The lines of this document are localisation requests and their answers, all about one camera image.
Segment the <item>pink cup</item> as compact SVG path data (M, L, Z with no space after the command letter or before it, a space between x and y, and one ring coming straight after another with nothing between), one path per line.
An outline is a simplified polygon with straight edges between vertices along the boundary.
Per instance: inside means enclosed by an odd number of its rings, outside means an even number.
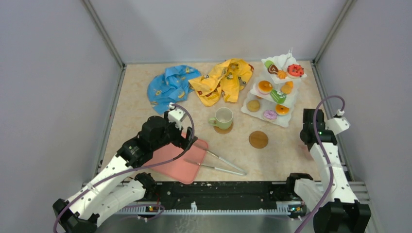
M308 159L308 160L313 160L310 151L308 150L306 145L299 145L299 148L303 152L303 155Z

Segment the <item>woven rattan coaster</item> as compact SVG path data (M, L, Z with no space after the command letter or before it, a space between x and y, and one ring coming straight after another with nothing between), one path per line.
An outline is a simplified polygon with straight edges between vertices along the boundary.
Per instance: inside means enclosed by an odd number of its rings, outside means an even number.
M227 134L227 133L229 133L229 132L232 131L232 129L233 129L233 123L229 126L229 128L227 128L227 129L225 129L225 130L220 129L220 128L217 127L217 126L214 126L213 128L214 128L215 132L217 132L217 133L219 133L219 134Z

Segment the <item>orange glazed bun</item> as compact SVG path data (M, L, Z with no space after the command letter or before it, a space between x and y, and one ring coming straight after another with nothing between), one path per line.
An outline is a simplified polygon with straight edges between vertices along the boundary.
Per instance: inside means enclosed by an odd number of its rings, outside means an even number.
M283 106L283 105L281 105L281 104L277 104L277 105L275 106L275 112L276 112L276 114L279 115L279 116L285 116L285 115L287 115L287 114L289 113L289 111L290 111L290 109L289 109L288 107L285 107L285 106Z

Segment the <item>green mug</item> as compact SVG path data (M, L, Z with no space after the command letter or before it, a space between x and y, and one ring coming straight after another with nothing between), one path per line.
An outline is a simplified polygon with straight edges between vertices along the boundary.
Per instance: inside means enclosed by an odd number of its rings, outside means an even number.
M215 112L215 116L208 120L208 123L220 130L227 130L233 123L233 112L227 107L221 107Z

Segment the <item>purple sprinkled donut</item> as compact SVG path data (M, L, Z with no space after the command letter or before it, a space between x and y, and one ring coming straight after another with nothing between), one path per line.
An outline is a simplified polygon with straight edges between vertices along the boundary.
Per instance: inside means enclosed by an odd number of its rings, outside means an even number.
M277 113L274 110L265 110L262 114L264 120L272 122L277 119Z

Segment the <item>green cake slice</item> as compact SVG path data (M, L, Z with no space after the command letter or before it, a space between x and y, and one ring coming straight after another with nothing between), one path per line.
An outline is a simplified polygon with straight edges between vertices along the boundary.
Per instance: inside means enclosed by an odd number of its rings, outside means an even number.
M274 102L276 102L278 104L284 103L286 98L287 98L287 94L285 94L281 91L277 91L277 90L272 90L270 92L270 96L274 100Z

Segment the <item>round wooden coaster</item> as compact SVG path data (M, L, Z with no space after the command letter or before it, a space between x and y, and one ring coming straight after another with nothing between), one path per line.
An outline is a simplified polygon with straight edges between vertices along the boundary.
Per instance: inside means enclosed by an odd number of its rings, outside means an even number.
M262 149L269 143L269 138L266 133L262 131L254 131L249 135L249 143L256 149Z

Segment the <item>round yellow cracker biscuit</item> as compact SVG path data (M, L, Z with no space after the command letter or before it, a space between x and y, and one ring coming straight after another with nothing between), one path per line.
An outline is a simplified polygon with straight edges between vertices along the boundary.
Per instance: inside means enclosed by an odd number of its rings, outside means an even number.
M292 87L289 86L289 85L287 85L287 84L285 84L285 85L283 85L283 86L281 87L280 91L281 91L282 93L284 93L285 95L288 95L288 94L290 94L290 93L292 92Z

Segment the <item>round tan muffin cake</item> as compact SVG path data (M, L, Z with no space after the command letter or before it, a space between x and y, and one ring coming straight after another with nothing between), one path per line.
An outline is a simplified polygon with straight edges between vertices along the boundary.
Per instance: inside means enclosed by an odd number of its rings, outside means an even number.
M258 100L250 100L247 102L246 108L250 112L257 112L260 109L260 102Z

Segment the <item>metal tongs white handle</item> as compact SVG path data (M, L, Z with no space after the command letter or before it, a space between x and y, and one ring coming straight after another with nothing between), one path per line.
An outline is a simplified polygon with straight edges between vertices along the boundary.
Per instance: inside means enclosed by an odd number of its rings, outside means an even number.
M246 176L246 175L247 175L247 172L246 172L244 169L238 167L237 165L233 164L232 162L230 162L230 161L224 159L223 157L217 155L216 153L210 151L210 150L207 149L206 147L201 146L201 145L198 144L198 143L194 143L194 146L196 146L196 147L204 150L206 153L214 156L215 158L217 158L217 159L219 159L220 161L224 162L224 163L227 164L228 166L236 169L237 171L227 170L227 169L220 168L220 167L215 167L215 166L210 166L210 165L206 165L206 164L203 164L203 163L198 163L198 162L195 162L195 161L190 160L190 159L187 159L187 158L184 159L185 162L190 163L190 164L193 164L193 165L197 165L197 166L207 167L207 168L212 169L212 170L217 170L217 171L221 171L221 172L225 172L225 173L234 174L234 175L239 175L239 176Z

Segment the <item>yellow orange pastry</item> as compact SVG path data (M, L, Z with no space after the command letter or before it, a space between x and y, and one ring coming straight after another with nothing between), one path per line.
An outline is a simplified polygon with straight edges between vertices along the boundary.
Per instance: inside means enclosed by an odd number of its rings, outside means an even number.
M270 94L273 90L273 85L269 81L260 81L257 84L257 90L261 94Z

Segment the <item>orange swirl cookie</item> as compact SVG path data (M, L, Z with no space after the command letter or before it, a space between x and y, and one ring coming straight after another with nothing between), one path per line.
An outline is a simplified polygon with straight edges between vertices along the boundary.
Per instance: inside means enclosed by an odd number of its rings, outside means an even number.
M287 77L287 72L285 72L285 71L283 71L283 70L279 70L278 72L277 72L277 76L278 76L278 78L279 79L285 79L286 77Z

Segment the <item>red orange donut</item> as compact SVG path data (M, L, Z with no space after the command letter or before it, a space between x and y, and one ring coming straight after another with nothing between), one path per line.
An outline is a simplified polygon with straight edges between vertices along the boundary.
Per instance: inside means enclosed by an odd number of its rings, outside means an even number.
M287 76L290 78L302 78L305 75L304 68L299 64L291 64L286 69Z

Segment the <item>brown heart cookie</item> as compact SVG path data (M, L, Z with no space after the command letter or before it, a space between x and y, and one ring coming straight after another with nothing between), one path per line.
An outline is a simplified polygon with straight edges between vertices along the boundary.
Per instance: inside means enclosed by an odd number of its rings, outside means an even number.
M268 72L270 74L278 74L278 68L275 66L275 64L271 64L267 67Z

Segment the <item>green round macaron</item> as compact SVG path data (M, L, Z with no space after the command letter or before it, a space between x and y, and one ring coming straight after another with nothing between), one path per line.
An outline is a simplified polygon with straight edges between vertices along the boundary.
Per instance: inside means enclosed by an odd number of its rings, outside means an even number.
M267 69L269 69L270 66L273 65L273 64L274 64L273 61L270 61L270 60L267 60L267 61L264 62L264 65Z

